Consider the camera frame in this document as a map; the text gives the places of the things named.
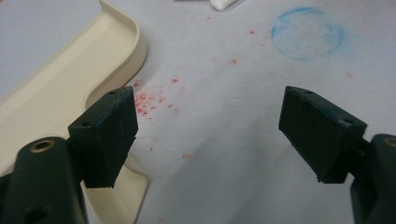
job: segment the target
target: blue stain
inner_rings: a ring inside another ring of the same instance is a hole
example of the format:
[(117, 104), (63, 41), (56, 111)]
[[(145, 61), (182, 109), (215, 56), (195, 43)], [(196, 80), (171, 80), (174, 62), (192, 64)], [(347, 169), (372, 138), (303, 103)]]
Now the blue stain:
[(325, 13), (298, 7), (279, 16), (272, 29), (274, 48), (297, 61), (330, 55), (344, 41), (344, 31)]

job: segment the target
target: brass insert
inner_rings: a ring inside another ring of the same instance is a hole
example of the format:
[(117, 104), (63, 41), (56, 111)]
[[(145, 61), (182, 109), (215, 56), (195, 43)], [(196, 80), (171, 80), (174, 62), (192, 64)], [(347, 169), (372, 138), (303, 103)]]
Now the brass insert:
[(387, 137), (384, 139), (384, 142), (392, 147), (396, 147), (396, 138), (395, 137)]
[(55, 141), (53, 141), (51, 139), (42, 140), (42, 141), (34, 143), (30, 147), (30, 152), (41, 153), (41, 152), (47, 151), (48, 149), (51, 149), (53, 146), (55, 146)]

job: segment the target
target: white table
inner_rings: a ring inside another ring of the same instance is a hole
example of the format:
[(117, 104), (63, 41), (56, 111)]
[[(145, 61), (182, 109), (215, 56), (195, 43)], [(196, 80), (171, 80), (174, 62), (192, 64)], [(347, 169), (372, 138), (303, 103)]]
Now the white table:
[[(353, 177), (319, 184), (277, 123), (291, 85), (367, 122), (367, 140), (396, 134), (394, 1), (109, 3), (148, 39), (130, 82), (142, 99), (130, 153), (151, 178), (137, 223), (353, 223)], [(98, 12), (95, 0), (2, 1), (0, 95)]]

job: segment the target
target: white object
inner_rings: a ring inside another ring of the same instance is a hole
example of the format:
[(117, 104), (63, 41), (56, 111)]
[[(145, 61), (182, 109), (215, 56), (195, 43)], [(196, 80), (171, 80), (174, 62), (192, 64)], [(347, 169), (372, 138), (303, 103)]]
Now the white object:
[(226, 8), (235, 1), (237, 0), (210, 0), (210, 3), (215, 9), (222, 11), (224, 10), (224, 8)]
[[(143, 64), (147, 42), (137, 23), (100, 4), (102, 12), (85, 30), (0, 102), (0, 175), (12, 170), (26, 144), (45, 136), (69, 137), (72, 121)], [(99, 189), (99, 195), (84, 189), (98, 223), (133, 223), (137, 216), (148, 178), (132, 158), (127, 162), (133, 168), (122, 168), (114, 189)]]

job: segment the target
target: dark plastic bracket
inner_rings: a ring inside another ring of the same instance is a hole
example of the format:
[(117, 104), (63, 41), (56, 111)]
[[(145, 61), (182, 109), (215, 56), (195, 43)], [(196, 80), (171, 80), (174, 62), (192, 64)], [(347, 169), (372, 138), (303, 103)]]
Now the dark plastic bracket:
[(86, 223), (80, 182), (113, 188), (137, 133), (134, 91), (110, 91), (69, 127), (20, 150), (0, 178), (0, 223)]
[(355, 222), (396, 221), (396, 137), (362, 137), (367, 127), (312, 91), (287, 87), (279, 130), (312, 168), (319, 182), (344, 183), (355, 176), (351, 198)]

